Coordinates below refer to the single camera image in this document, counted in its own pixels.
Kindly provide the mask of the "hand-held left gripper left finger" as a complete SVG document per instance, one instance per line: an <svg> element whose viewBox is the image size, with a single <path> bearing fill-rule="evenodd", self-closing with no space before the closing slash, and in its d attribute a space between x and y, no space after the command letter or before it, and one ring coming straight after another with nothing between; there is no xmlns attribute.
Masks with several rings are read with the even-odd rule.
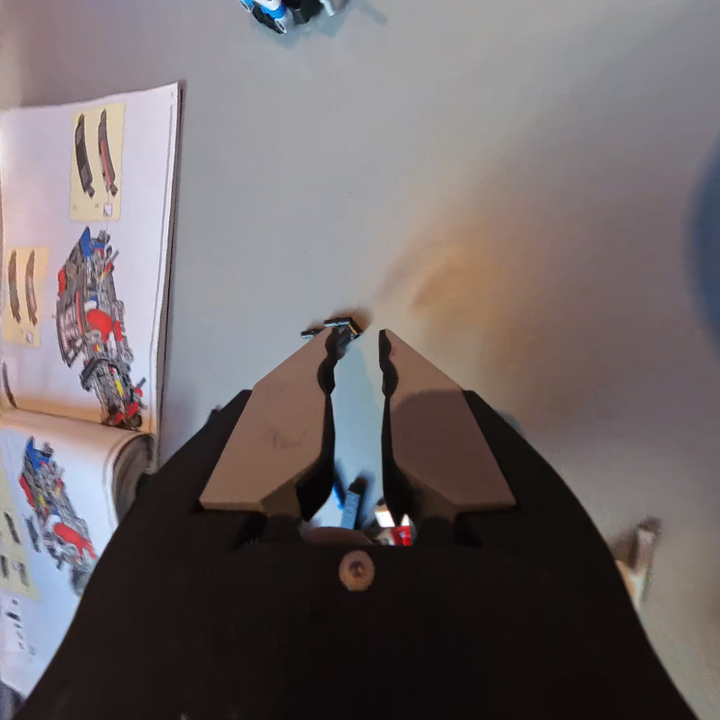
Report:
<svg viewBox="0 0 720 720"><path fill-rule="evenodd" d="M205 510L309 519L330 490L312 486L334 448L330 396L337 331L324 328L259 380L200 498Z"/></svg>

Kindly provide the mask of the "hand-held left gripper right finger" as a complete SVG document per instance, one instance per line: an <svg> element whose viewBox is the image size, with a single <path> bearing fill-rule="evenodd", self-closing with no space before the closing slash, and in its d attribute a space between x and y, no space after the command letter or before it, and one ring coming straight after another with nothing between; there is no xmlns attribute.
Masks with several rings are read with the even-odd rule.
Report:
<svg viewBox="0 0 720 720"><path fill-rule="evenodd" d="M379 332L383 499L394 521L514 509L516 498L461 386L391 330Z"/></svg>

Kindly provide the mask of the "pile of toy bricks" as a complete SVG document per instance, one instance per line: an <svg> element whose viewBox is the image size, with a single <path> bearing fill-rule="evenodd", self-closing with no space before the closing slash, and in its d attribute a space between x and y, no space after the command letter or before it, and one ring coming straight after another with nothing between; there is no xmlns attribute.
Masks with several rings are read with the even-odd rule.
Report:
<svg viewBox="0 0 720 720"><path fill-rule="evenodd" d="M339 527L359 531L370 542L383 546L411 546L417 529L408 515L396 522L389 506L379 499L369 520L362 517L368 481L357 477L345 489L337 476L330 497L341 512ZM653 580L654 564L662 541L662 523L649 517L621 532L610 545L610 553L622 579L625 591L637 611L643 609Z"/></svg>

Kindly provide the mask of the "heap of black pins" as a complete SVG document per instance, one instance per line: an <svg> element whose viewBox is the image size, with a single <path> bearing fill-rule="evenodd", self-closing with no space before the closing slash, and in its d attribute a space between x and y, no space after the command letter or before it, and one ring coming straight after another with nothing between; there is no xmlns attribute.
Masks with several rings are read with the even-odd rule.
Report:
<svg viewBox="0 0 720 720"><path fill-rule="evenodd" d="M300 337L308 341L318 336L325 329L335 329L341 341L352 342L363 334L362 327L351 316L329 318L322 325L314 325L300 333Z"/></svg>

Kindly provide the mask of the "person's left hand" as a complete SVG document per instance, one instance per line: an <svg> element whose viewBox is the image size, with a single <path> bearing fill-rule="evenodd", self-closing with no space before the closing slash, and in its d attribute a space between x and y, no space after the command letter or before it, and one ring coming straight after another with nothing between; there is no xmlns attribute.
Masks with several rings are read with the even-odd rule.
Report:
<svg viewBox="0 0 720 720"><path fill-rule="evenodd" d="M304 541L314 546L325 545L348 545L348 546L371 546L373 545L363 532L333 526L311 527L304 535Z"/></svg>

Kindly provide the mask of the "open instruction booklet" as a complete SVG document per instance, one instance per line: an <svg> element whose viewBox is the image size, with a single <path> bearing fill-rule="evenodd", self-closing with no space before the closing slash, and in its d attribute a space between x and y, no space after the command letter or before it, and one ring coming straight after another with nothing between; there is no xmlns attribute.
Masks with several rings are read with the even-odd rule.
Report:
<svg viewBox="0 0 720 720"><path fill-rule="evenodd" d="M157 466L179 84L1 116L1 705Z"/></svg>

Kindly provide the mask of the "toy brick car model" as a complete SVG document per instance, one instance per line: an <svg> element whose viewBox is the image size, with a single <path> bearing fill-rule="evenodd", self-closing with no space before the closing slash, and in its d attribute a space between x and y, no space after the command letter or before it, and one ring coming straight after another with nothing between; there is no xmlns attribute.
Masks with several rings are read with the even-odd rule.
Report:
<svg viewBox="0 0 720 720"><path fill-rule="evenodd" d="M348 1L239 1L239 4L257 23L285 35L320 16L332 17L342 12Z"/></svg>

